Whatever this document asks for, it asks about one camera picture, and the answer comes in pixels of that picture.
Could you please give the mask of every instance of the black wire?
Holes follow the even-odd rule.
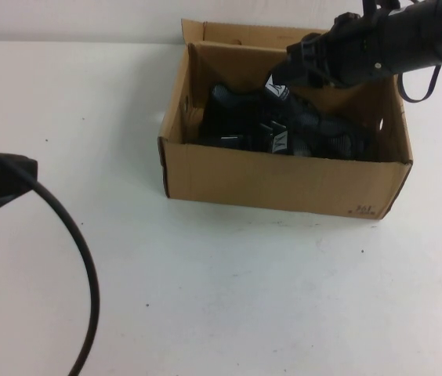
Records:
[[[53,211],[59,216],[60,220],[63,221],[67,230],[73,237],[74,242],[78,246],[80,255],[82,256],[83,262],[85,264],[85,269],[87,270],[87,277],[89,279],[89,290],[90,290],[90,318],[89,318],[89,328],[87,329],[87,334],[85,335],[85,340],[83,342],[82,349],[78,354],[78,358],[74,362],[68,376],[78,376],[82,370],[87,357],[89,356],[90,349],[94,343],[94,338],[96,337],[97,324],[99,321],[100,314],[100,292],[99,283],[97,280],[96,266],[92,260],[92,255],[90,254],[89,246],[85,242],[85,239],[80,232],[77,224],[71,218],[70,214],[63,207],[63,205],[38,181],[36,181],[31,175],[25,172],[22,168],[18,167],[15,163],[5,159],[0,155],[0,168],[7,171],[8,173],[14,175],[24,184],[29,186],[34,192],[36,192]]]

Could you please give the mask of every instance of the box flap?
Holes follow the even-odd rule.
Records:
[[[204,23],[192,20],[181,20],[183,39],[186,45],[204,40]]]
[[[231,23],[197,22],[183,20],[185,43],[218,42],[228,45],[248,45],[285,49],[297,43],[310,33],[324,33],[318,29],[300,29],[297,27],[271,27],[237,25]]]

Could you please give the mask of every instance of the cardboard box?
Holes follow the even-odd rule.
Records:
[[[209,89],[260,89],[285,47],[316,30],[183,21],[186,43],[158,148],[168,197],[381,219],[412,166],[394,79],[352,89],[299,89],[320,110],[376,130],[376,162],[293,157],[188,144]]]

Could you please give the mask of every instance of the white logo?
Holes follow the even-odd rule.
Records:
[[[268,78],[268,82],[266,83],[265,87],[272,92],[275,96],[278,96],[279,98],[285,99],[287,98],[289,94],[289,89],[285,85],[275,85],[274,84],[274,76],[270,76]]]
[[[288,132],[285,131],[274,138],[274,147],[272,149],[272,153],[276,153],[281,150],[287,150],[287,138]]]

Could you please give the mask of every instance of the black strap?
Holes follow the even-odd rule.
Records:
[[[424,100],[427,100],[431,95],[433,94],[433,90],[435,90],[435,86],[437,84],[437,79],[439,78],[440,69],[442,68],[441,65],[437,65],[435,67],[435,70],[433,71],[432,79],[430,80],[430,86],[428,87],[428,92],[426,92],[426,95],[423,99],[416,100],[409,98],[408,94],[406,93],[406,89],[404,88],[404,75],[399,74],[399,78],[397,80],[397,86],[399,87],[399,94],[402,97],[403,100],[409,102],[409,103],[420,103]]]

